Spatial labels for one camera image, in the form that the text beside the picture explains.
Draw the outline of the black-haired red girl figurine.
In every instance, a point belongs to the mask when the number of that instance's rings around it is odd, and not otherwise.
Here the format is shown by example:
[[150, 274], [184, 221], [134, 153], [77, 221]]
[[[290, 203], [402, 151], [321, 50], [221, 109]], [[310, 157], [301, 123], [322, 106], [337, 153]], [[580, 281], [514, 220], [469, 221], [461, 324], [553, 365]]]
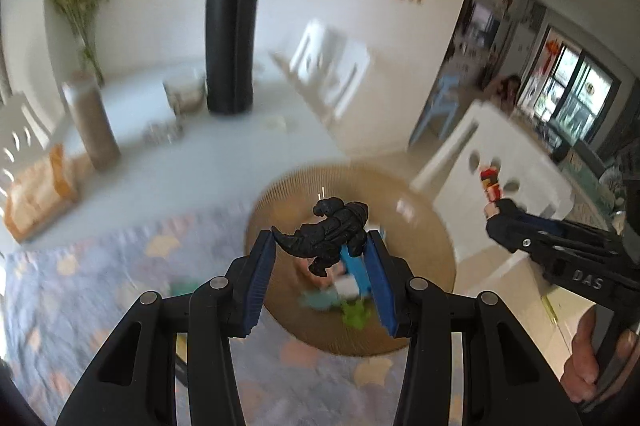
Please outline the black-haired red girl figurine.
[[488, 201], [484, 208], [484, 214], [486, 219], [490, 219], [498, 214], [497, 202], [502, 198], [499, 168], [497, 166], [483, 166], [480, 168], [480, 183]]

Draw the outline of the blue rectangular box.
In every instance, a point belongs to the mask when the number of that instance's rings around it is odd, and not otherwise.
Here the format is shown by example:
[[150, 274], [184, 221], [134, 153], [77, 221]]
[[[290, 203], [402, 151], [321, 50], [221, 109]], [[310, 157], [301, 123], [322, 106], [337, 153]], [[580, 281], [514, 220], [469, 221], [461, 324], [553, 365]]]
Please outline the blue rectangular box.
[[378, 258], [378, 250], [370, 235], [367, 236], [363, 253], [353, 257], [349, 253], [347, 245], [341, 249], [341, 261], [344, 264], [346, 273], [355, 279], [358, 287], [358, 296], [367, 298], [372, 295], [372, 287], [382, 280], [383, 267]]

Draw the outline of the green frog toy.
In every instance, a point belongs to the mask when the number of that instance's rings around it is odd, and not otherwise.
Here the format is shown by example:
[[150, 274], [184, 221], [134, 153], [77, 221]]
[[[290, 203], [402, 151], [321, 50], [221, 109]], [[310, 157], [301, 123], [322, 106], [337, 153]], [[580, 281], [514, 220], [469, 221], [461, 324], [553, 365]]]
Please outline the green frog toy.
[[371, 310], [363, 299], [341, 303], [342, 322], [349, 328], [362, 331], [369, 323]]

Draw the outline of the white charger cube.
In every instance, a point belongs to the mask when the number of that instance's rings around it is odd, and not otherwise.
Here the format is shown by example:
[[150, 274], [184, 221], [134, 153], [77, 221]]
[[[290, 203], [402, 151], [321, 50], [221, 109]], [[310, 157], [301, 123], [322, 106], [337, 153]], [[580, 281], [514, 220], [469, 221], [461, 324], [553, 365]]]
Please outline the white charger cube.
[[360, 296], [360, 288], [354, 276], [341, 276], [333, 282], [333, 288], [341, 300], [354, 300]]

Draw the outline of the black dragon figurine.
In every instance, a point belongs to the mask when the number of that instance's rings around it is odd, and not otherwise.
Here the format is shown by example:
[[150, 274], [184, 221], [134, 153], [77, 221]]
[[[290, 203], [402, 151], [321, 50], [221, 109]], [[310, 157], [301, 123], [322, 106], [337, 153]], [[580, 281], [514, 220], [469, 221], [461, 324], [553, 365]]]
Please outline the black dragon figurine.
[[369, 219], [369, 207], [361, 202], [345, 203], [341, 198], [324, 198], [314, 204], [312, 213], [322, 220], [303, 224], [293, 234], [282, 233], [275, 226], [271, 227], [271, 232], [285, 253], [311, 259], [309, 272], [325, 278], [326, 270], [341, 261], [343, 247], [354, 258], [364, 253], [368, 242], [364, 227]]

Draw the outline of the pink oval case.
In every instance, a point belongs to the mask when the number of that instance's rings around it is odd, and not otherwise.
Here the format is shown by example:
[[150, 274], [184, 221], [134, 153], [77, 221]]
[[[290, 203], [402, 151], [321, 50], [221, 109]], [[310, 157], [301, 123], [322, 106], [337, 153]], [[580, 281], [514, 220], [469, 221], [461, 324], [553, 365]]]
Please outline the pink oval case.
[[322, 288], [330, 286], [332, 280], [329, 276], [317, 276], [312, 273], [309, 267], [313, 262], [314, 258], [295, 258], [296, 269], [303, 279], [318, 290], [322, 290]]

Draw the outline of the teal translucent splat toy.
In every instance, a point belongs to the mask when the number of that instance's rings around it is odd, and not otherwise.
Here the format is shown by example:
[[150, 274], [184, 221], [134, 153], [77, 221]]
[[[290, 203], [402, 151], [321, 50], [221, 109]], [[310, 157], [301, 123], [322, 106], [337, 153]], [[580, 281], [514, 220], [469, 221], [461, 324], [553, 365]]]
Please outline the teal translucent splat toy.
[[316, 311], [328, 311], [333, 308], [340, 308], [342, 298], [333, 288], [328, 290], [312, 290], [305, 292], [299, 297], [299, 305]]

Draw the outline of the green translucent splat toy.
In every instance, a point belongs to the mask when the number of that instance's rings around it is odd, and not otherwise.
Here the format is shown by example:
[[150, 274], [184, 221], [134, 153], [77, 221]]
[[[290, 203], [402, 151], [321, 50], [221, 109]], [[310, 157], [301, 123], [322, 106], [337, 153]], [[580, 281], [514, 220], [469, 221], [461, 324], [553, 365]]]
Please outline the green translucent splat toy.
[[199, 286], [199, 282], [192, 280], [172, 281], [169, 283], [169, 295], [171, 297], [178, 297], [191, 294], [194, 290], [197, 290]]

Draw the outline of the white chair near right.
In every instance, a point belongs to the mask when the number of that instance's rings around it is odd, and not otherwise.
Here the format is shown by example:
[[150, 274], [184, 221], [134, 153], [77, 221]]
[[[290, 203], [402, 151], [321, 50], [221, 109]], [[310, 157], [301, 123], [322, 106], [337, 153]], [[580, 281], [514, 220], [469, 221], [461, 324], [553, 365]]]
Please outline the white chair near right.
[[490, 102], [470, 105], [411, 189], [423, 191], [448, 162], [454, 164], [433, 206], [457, 262], [491, 246], [484, 207], [498, 198], [510, 198], [534, 216], [559, 220], [574, 207], [572, 186], [548, 154]]

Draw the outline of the white chair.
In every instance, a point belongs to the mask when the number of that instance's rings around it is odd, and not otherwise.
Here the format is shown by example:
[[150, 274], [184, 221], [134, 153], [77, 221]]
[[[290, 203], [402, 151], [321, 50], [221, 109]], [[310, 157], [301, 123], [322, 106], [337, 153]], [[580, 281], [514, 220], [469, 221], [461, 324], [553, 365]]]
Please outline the white chair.
[[372, 62], [363, 42], [317, 19], [307, 23], [290, 58], [271, 56], [326, 128], [344, 117]]
[[15, 177], [43, 156], [51, 134], [21, 92], [2, 105], [0, 116], [0, 192], [4, 208]]
[[484, 207], [498, 198], [510, 198], [534, 216], [559, 220], [574, 207], [572, 186], [548, 154], [490, 102], [470, 105], [411, 189], [423, 191], [448, 162], [454, 164], [433, 206], [457, 262], [491, 246]]

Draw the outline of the amber ribbed glass bowl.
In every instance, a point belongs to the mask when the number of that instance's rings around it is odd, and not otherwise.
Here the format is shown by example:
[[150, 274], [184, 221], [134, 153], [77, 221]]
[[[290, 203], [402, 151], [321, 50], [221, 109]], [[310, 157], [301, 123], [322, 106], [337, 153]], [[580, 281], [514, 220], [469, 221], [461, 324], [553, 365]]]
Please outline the amber ribbed glass bowl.
[[[385, 231], [384, 242], [391, 255], [405, 259], [413, 274], [445, 292], [454, 289], [454, 246], [430, 201], [404, 180], [364, 165], [312, 165], [274, 180], [254, 204], [245, 230], [244, 252], [250, 252], [262, 230], [276, 226], [292, 233], [302, 224], [314, 222], [312, 206], [331, 196], [366, 203], [369, 221]], [[405, 339], [387, 334], [372, 302], [366, 303], [371, 316], [361, 331], [345, 324], [340, 310], [302, 307], [299, 297], [311, 287], [294, 259], [279, 250], [265, 305], [282, 328], [301, 342], [329, 354], [351, 357], [379, 356], [408, 345]]]

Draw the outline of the pill blister pack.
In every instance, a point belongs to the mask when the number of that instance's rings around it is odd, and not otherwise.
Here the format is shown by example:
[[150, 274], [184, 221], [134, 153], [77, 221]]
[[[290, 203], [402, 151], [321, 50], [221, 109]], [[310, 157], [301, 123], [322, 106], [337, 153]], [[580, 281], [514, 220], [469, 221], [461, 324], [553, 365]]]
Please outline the pill blister pack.
[[183, 137], [183, 126], [178, 120], [149, 123], [142, 134], [143, 140], [149, 144], [174, 144]]

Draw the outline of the beige cylindrical canister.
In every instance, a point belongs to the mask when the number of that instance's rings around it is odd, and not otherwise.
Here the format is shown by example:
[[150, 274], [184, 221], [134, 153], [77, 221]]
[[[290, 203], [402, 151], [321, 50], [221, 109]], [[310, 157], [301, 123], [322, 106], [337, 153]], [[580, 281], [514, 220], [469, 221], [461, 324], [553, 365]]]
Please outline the beige cylindrical canister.
[[76, 71], [64, 82], [62, 91], [92, 166], [98, 172], [111, 168], [119, 160], [120, 149], [107, 118], [96, 76]]

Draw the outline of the white chair far left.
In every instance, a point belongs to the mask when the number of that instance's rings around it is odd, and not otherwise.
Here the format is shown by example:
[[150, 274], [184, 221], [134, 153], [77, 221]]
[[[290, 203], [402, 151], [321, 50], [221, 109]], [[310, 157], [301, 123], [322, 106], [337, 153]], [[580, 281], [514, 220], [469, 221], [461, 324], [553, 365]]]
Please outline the white chair far left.
[[43, 156], [51, 134], [21, 92], [2, 105], [0, 116], [0, 192], [4, 208], [15, 177]]

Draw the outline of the tall black thermos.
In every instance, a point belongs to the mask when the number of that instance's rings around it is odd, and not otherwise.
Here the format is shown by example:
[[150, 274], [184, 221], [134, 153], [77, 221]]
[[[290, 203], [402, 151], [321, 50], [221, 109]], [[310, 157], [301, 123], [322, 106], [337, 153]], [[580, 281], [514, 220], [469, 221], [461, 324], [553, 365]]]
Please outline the tall black thermos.
[[252, 109], [258, 0], [205, 0], [206, 103], [209, 112]]

